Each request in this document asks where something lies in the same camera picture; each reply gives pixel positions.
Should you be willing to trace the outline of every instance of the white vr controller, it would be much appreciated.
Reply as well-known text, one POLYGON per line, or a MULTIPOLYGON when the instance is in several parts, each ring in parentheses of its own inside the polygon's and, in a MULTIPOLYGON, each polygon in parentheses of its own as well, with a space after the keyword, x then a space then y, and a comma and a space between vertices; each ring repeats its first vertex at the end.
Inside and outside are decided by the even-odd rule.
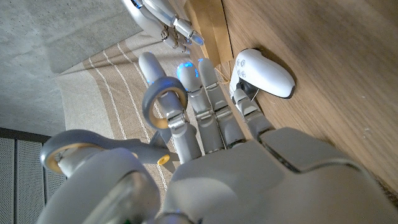
POLYGON ((293 95, 294 88, 295 82, 289 72, 262 56, 260 51, 246 49, 236 57, 229 84, 229 94, 232 99, 236 89, 242 89, 251 100, 259 89, 289 99, 293 95))

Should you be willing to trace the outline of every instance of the blue light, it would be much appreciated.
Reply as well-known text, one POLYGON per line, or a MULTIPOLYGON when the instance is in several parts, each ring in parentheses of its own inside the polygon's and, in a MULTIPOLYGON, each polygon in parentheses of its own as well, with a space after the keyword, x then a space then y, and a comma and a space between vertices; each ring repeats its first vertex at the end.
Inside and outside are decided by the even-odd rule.
POLYGON ((193 64, 192 64, 191 62, 186 62, 186 63, 184 64, 184 66, 186 66, 186 67, 193 67, 193 64))
POLYGON ((179 80, 181 79, 181 78, 180 78, 180 75, 181 75, 181 67, 178 66, 178 69, 177 69, 177 77, 178 77, 179 80))
POLYGON ((132 0, 132 3, 133 3, 133 5, 137 8, 137 9, 140 9, 142 6, 140 6, 137 2, 136 2, 136 0, 132 0))

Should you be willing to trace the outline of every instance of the beige rug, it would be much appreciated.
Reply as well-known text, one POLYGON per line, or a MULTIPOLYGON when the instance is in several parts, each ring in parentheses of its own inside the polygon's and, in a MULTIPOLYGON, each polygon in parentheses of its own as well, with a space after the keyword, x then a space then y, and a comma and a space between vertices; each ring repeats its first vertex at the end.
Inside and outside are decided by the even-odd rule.
MULTIPOLYGON (((148 88, 138 65, 138 56, 143 52, 152 52, 172 77, 176 77, 180 63, 190 60, 188 55, 141 32, 73 66, 57 77, 66 129, 86 129, 107 138, 138 138, 149 142, 155 130, 146 123, 141 110, 148 88)), ((161 108, 155 108, 155 114, 161 116, 161 108)), ((187 113, 196 125, 190 105, 187 113)), ((172 141, 169 149, 175 152, 172 141)), ((155 179, 163 201, 172 174, 162 166, 145 166, 155 179)))

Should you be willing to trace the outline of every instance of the robot finger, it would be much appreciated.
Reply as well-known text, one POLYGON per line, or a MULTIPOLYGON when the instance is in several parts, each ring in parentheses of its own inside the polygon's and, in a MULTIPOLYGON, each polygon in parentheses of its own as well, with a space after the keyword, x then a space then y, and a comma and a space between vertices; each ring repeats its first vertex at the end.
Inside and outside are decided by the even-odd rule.
POLYGON ((246 138, 218 84, 212 62, 207 58, 201 60, 199 62, 199 72, 210 105, 216 115, 226 149, 231 149, 235 145, 245 142, 246 138))
POLYGON ((191 62, 182 63, 177 68, 177 77, 188 93, 188 100, 198 121, 205 154, 224 149, 217 119, 199 78, 198 70, 191 62))

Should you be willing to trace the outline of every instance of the grey plastic casing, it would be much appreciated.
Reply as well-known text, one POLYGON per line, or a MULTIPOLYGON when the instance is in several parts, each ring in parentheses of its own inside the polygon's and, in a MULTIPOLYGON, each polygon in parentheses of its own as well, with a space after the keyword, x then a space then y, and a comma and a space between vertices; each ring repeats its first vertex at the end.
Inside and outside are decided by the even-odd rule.
POLYGON ((175 171, 163 214, 193 223, 398 223, 372 177, 331 145, 269 131, 175 171))
POLYGON ((83 223, 92 211, 106 199, 109 192, 127 174, 139 172, 145 182, 137 186, 147 186, 148 191, 136 192, 134 201, 143 201, 150 205, 149 213, 153 215, 160 208, 159 190, 145 167, 127 149, 105 150, 93 155, 68 178, 48 201, 37 223, 83 223))

